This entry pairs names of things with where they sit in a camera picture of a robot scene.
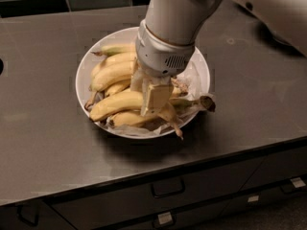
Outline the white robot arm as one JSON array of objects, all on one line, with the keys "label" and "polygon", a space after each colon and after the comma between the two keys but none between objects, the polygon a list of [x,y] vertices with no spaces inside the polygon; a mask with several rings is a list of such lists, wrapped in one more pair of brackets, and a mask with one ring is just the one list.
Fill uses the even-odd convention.
[{"label": "white robot arm", "polygon": [[[307,0],[231,0],[262,21],[277,38],[307,55]],[[156,114],[170,98],[170,77],[183,72],[205,20],[222,0],[151,0],[135,49],[139,69],[132,87],[143,93],[141,114]]]}]

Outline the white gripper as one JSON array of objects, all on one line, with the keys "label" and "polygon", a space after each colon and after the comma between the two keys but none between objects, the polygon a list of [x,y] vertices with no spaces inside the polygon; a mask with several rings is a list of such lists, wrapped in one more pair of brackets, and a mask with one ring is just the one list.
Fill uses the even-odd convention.
[{"label": "white gripper", "polygon": [[132,67],[130,90],[143,93],[141,115],[157,114],[168,102],[173,85],[153,84],[150,76],[164,78],[182,73],[195,52],[195,45],[177,46],[153,35],[141,21],[135,40],[137,58]]}]

